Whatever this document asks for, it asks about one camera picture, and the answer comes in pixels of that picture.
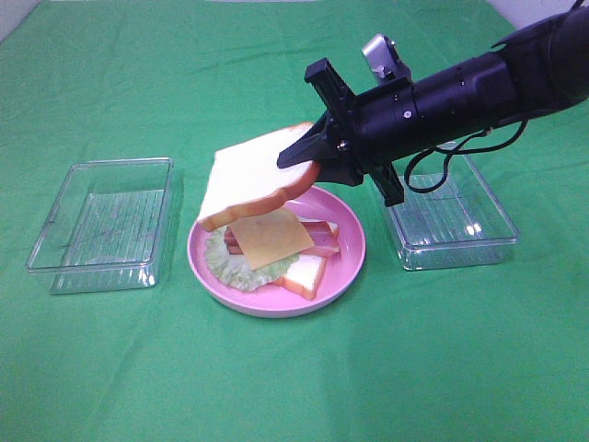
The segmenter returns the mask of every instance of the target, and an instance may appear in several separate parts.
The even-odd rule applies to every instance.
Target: green tablecloth
[[[323,111],[327,56],[398,43],[416,79],[511,32],[482,1],[45,2],[0,45],[0,440],[586,440],[587,107],[476,158],[521,231],[514,259],[408,273],[369,186],[364,268],[289,320],[212,299],[186,240],[213,151]],[[173,157],[173,256],[154,288],[53,297],[24,262],[68,168]]]

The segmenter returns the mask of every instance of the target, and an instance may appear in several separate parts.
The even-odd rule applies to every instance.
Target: white bread slice
[[[319,164],[278,169],[276,161],[311,126],[303,122],[215,152],[197,217],[202,228],[213,231],[240,217],[267,214],[306,192],[317,179]]]
[[[311,301],[317,296],[326,263],[325,257],[301,254],[298,260],[288,268],[288,272],[271,284],[284,287]]]

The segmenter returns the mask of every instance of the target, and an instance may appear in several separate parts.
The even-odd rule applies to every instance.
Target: cheese slice
[[[229,226],[251,270],[315,245],[297,216],[285,207],[239,218]]]

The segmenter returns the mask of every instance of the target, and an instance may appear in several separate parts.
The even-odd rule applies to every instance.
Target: lettuce
[[[277,280],[298,260],[298,253],[273,262],[258,270],[251,270],[244,255],[231,255],[224,240],[225,227],[217,228],[206,241],[204,260],[214,276],[225,285],[242,292]]]

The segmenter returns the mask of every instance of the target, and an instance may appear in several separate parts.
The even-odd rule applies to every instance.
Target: transparent container
[[[170,158],[73,165],[27,260],[53,294],[157,284],[171,202]]]
[[[442,178],[429,173],[427,161],[420,166],[411,175],[412,186],[429,187]],[[402,204],[385,207],[374,188],[406,270],[494,264],[513,256],[517,228],[469,156],[452,158],[446,183],[436,191],[405,189]]]

